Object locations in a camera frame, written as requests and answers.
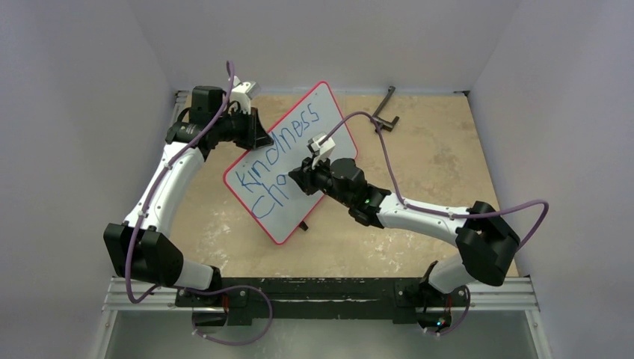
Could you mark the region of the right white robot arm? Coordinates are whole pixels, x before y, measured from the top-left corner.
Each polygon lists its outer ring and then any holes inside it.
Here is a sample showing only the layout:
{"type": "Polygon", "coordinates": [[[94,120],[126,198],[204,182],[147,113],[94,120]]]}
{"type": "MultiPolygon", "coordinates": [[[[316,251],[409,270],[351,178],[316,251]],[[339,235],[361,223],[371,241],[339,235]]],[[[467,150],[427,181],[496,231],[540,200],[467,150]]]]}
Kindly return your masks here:
{"type": "Polygon", "coordinates": [[[457,248],[453,257],[428,267],[419,285],[425,302],[438,304],[453,290],[474,281],[489,286],[504,283],[520,239],[488,203],[441,207],[401,200],[390,190],[367,182],[353,159],[326,160],[315,167],[311,162],[305,158],[289,172],[304,194],[327,195],[363,226],[408,230],[457,248]]]}

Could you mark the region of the red framed whiteboard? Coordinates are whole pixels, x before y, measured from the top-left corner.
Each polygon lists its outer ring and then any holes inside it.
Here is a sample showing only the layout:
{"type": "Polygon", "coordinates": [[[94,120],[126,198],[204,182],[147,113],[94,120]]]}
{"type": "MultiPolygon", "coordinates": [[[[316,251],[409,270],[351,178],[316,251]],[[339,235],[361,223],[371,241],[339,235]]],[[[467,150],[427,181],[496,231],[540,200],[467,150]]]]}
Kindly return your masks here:
{"type": "Polygon", "coordinates": [[[331,160],[356,158],[357,145],[330,85],[321,81],[275,124],[266,126],[274,143],[243,153],[224,172],[224,184],[276,244],[283,244],[323,198],[305,195],[287,174],[311,155],[309,140],[334,129],[331,160]]]}

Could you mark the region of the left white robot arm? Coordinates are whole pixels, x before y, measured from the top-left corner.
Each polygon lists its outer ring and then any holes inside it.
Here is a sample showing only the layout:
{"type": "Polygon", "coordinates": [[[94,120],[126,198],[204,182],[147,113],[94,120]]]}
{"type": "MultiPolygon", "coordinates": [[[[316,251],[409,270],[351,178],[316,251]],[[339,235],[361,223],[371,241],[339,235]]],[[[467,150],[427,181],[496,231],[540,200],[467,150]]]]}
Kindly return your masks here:
{"type": "Polygon", "coordinates": [[[103,239],[117,276],[193,289],[206,306],[222,299],[218,268],[187,260],[168,237],[187,188],[219,143],[232,142],[244,150],[273,144],[251,104],[258,93],[256,82],[242,81],[230,92],[215,86],[193,89],[190,106],[167,131],[150,184],[121,223],[105,228],[103,239]]]}

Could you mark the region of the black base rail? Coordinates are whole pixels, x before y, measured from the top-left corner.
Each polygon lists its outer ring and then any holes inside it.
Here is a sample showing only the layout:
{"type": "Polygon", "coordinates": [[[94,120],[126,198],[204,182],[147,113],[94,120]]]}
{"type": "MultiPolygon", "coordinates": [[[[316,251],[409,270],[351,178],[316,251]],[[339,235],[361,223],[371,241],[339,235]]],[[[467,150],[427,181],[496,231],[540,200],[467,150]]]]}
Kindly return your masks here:
{"type": "Polygon", "coordinates": [[[425,287],[418,277],[225,277],[201,295],[178,291],[175,305],[218,310],[229,325],[254,319],[389,320],[394,324],[450,323],[452,309],[467,305],[465,286],[449,294],[425,287]]]}

